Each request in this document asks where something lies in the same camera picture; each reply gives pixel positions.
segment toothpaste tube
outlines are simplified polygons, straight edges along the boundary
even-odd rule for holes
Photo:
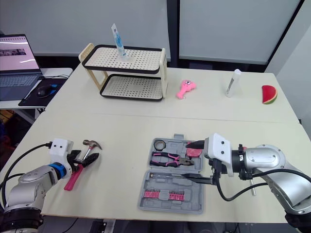
[[[112,25],[111,30],[113,33],[113,38],[115,39],[115,42],[116,42],[116,46],[117,46],[117,50],[118,50],[120,58],[122,60],[127,60],[128,57],[126,55],[124,46],[123,46],[122,41],[121,41],[120,34],[119,34],[115,24]]]

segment watermelon slice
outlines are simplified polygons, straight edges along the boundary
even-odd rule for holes
[[[264,85],[262,86],[262,103],[270,104],[276,100],[277,90],[274,86]]]

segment white wall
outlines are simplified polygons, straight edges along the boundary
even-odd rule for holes
[[[266,64],[299,0],[180,0],[179,57]]]
[[[311,138],[311,0],[305,0],[266,72],[272,72]]]
[[[25,33],[36,55],[78,55],[88,43],[170,46],[166,0],[0,0],[0,30]]]

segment gray tool case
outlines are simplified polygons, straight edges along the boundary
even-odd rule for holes
[[[152,152],[159,152],[154,148],[156,140],[163,140],[166,143],[166,147],[161,152],[179,154],[181,158],[186,158],[187,148],[185,146],[187,143],[192,142],[184,140],[182,134],[175,134],[174,139],[155,138],[153,140],[148,159],[148,165],[151,169],[144,176],[138,199],[138,208],[150,211],[201,214],[204,206],[203,184],[178,177],[180,174],[202,171],[204,162],[202,153],[199,157],[191,159],[194,162],[194,165],[191,166],[163,167],[150,165],[149,162],[152,159],[165,163],[172,161],[172,159],[166,157],[152,156]],[[145,191],[159,192],[158,198],[144,197]],[[184,194],[184,200],[170,200],[170,194]]]

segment pliers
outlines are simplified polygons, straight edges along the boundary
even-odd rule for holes
[[[173,159],[173,161],[168,161],[167,163],[162,163],[162,162],[151,160],[150,165],[173,166],[173,167],[178,167],[180,165],[186,165],[186,166],[194,165],[194,162],[192,160],[186,159],[186,158],[180,158],[179,154],[171,154],[171,153],[167,153],[167,152],[152,152],[152,156],[167,157],[169,159]]]

